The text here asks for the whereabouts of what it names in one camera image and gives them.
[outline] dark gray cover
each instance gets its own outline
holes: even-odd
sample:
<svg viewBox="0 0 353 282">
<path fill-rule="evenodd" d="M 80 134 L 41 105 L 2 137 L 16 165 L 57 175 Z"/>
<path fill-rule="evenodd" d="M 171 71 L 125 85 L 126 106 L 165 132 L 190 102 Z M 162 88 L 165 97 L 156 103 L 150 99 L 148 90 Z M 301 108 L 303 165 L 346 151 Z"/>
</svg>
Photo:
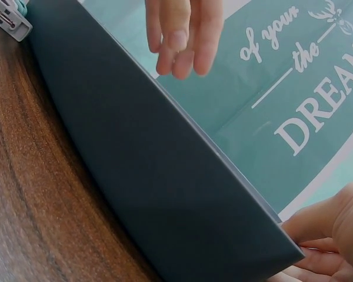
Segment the dark gray cover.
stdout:
<svg viewBox="0 0 353 282">
<path fill-rule="evenodd" d="M 165 281 L 260 281 L 302 259 L 256 190 L 76 0 L 32 0 L 29 20 L 76 148 Z"/>
</svg>

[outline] hand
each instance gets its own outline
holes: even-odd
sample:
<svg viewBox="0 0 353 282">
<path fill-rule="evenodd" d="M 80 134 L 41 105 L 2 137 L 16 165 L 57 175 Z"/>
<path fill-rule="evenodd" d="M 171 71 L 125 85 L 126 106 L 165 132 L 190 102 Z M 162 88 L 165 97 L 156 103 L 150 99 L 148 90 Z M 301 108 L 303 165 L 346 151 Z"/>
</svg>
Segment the hand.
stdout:
<svg viewBox="0 0 353 282">
<path fill-rule="evenodd" d="M 224 25 L 222 0 L 145 0 L 145 6 L 149 49 L 159 54 L 157 72 L 178 79 L 192 68 L 208 74 Z"/>
<path fill-rule="evenodd" d="M 301 210 L 283 228 L 306 258 L 269 282 L 353 282 L 353 184 Z"/>
</svg>

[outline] wood grain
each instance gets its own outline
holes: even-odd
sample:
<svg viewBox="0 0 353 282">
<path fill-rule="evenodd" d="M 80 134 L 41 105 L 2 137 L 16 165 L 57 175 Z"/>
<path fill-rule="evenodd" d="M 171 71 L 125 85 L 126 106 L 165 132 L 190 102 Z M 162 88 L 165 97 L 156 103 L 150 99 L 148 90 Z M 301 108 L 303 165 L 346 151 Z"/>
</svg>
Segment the wood grain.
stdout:
<svg viewBox="0 0 353 282">
<path fill-rule="evenodd" d="M 0 281 L 156 281 L 77 157 L 25 43 L 0 29 Z"/>
</svg>

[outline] teal poster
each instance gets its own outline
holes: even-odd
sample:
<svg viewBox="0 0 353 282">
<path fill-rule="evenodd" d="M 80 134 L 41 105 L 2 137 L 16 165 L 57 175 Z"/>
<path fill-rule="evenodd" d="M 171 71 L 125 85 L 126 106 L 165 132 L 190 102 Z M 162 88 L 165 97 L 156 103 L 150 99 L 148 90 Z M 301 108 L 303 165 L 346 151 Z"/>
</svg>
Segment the teal poster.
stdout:
<svg viewBox="0 0 353 282">
<path fill-rule="evenodd" d="M 281 219 L 353 181 L 353 0 L 224 0 L 211 73 L 183 81 L 157 76 L 142 0 L 82 4 Z"/>
</svg>

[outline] finger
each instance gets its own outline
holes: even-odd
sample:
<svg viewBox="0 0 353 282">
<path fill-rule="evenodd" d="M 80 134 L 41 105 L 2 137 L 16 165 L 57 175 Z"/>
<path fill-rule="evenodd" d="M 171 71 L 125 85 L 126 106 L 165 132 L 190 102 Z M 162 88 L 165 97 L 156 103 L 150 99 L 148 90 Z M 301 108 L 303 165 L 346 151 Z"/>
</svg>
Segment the finger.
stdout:
<svg viewBox="0 0 353 282">
<path fill-rule="evenodd" d="M 307 241 L 299 244 L 301 247 L 328 251 L 331 253 L 339 253 L 337 245 L 332 238 L 324 238 L 319 240 Z"/>
<path fill-rule="evenodd" d="M 295 266 L 312 271 L 317 274 L 332 276 L 345 262 L 342 256 L 336 253 L 323 253 L 318 250 L 303 248 L 306 258 Z"/>
<path fill-rule="evenodd" d="M 338 212 L 339 203 L 333 197 L 300 210 L 287 220 L 282 228 L 298 244 L 332 237 Z"/>
<path fill-rule="evenodd" d="M 200 0 L 200 26 L 195 45 L 194 69 L 199 75 L 210 71 L 224 26 L 222 0 Z"/>
<path fill-rule="evenodd" d="M 166 45 L 173 51 L 187 48 L 189 38 L 189 0 L 160 0 L 159 18 Z"/>
<path fill-rule="evenodd" d="M 283 272 L 291 277 L 301 280 L 302 282 L 329 282 L 331 279 L 328 275 L 317 274 L 295 266 L 291 266 Z"/>
<path fill-rule="evenodd" d="M 172 64 L 174 63 L 176 54 L 177 53 L 171 50 L 165 42 L 162 43 L 156 66 L 156 70 L 159 75 L 168 75 L 171 73 Z"/>
<path fill-rule="evenodd" d="M 145 0 L 146 7 L 146 35 L 149 50 L 158 53 L 161 47 L 161 24 L 159 23 L 159 1 Z"/>
<path fill-rule="evenodd" d="M 191 18 L 189 21 L 189 39 L 186 50 L 177 54 L 172 68 L 172 74 L 178 79 L 186 79 L 194 66 L 194 46 L 196 30 L 198 29 L 200 13 L 199 0 L 191 1 Z"/>
<path fill-rule="evenodd" d="M 177 79 L 186 79 L 192 71 L 195 53 L 192 50 L 184 50 L 177 54 L 172 67 L 172 75 Z"/>
<path fill-rule="evenodd" d="M 280 272 L 267 280 L 267 282 L 302 282 L 301 280 L 291 277 L 283 272 Z"/>
</svg>

